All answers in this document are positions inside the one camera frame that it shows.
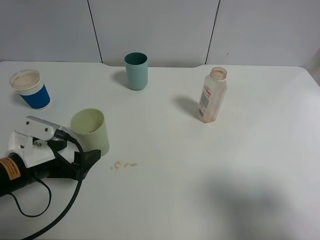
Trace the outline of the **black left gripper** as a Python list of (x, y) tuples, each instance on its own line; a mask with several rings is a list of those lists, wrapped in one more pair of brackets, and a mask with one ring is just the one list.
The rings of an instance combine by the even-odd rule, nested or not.
[(23, 154), (23, 178), (26, 182), (37, 182), (44, 178), (79, 180), (81, 170), (85, 179), (92, 166), (101, 158), (101, 150), (74, 152), (74, 161), (69, 163), (59, 151), (67, 147), (63, 139), (47, 141), (50, 149), (34, 149)]

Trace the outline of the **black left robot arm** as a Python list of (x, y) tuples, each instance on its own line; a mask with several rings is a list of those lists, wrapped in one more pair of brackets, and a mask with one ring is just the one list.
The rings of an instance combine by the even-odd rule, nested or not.
[(74, 162), (70, 163), (58, 153), (67, 147), (65, 140), (49, 140), (48, 146), (54, 153), (54, 159), (34, 167), (26, 168), (17, 153), (10, 153), (0, 159), (1, 196), (35, 182), (34, 178), (80, 179), (80, 153), (74, 152)]

